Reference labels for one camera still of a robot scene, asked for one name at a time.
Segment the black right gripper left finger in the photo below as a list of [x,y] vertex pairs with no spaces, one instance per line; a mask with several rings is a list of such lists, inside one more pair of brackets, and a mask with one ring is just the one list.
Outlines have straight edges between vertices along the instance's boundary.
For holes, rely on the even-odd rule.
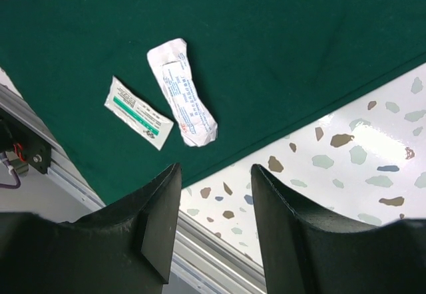
[[3,212],[1,292],[161,293],[170,278],[181,188],[181,167],[172,164],[72,223]]

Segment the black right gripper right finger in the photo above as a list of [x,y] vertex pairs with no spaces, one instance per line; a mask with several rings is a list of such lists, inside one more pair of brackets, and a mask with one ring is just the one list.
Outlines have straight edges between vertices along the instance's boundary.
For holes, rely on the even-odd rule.
[[259,164],[252,197],[268,293],[424,293],[425,221],[377,227],[329,210]]

